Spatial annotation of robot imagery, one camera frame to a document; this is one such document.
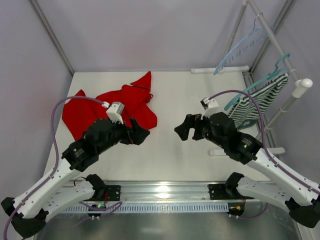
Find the red trousers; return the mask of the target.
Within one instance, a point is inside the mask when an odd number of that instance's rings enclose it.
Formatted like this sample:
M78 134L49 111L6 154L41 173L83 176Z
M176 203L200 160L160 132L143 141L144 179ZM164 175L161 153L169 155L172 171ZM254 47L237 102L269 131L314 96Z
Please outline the red trousers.
M75 140L98 119L119 120L131 128L130 119L133 118L143 129L153 129L158 125L158 118L147 105L153 98L151 87L149 71L137 81L124 84L120 90L105 92L94 100L86 98L85 92L79 90L64 105L62 120Z

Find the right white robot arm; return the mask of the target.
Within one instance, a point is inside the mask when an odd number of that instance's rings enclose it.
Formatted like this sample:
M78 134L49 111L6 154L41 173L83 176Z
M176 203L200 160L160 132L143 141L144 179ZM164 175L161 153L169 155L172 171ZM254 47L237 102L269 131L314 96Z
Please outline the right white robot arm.
M238 131L225 113L218 112L210 117L188 114L174 131L186 141L190 129L194 129L193 140L206 139L214 143L232 160L257 170L273 182L272 185L259 183L234 172L225 182L225 190L231 198L262 200L284 210L307 228L314 228L320 221L320 185L283 164L253 136Z

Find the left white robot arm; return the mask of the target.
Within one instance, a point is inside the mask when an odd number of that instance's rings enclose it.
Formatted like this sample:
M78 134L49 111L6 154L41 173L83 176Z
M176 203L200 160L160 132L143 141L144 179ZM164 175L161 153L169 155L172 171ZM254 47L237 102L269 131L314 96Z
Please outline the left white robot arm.
M57 191L99 160L100 154L118 143L140 145L150 131L134 118L131 127L109 119L97 119L62 153L51 172L18 197L6 197L1 206L9 216L8 223L24 239L40 232L64 209L90 199L103 199L107 186L97 174L88 175L81 183L61 194Z

